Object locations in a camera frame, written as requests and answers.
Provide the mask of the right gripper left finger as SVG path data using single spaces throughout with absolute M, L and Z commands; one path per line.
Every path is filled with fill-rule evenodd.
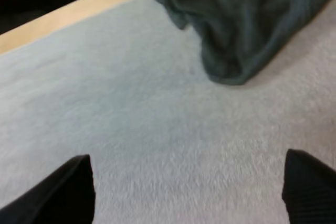
M 90 156 L 74 156 L 1 208 L 1 223 L 93 223 L 94 188 Z

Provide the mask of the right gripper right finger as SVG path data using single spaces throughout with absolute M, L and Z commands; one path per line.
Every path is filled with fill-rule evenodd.
M 286 153 L 282 199 L 290 223 L 335 223 L 335 170 L 302 150 Z

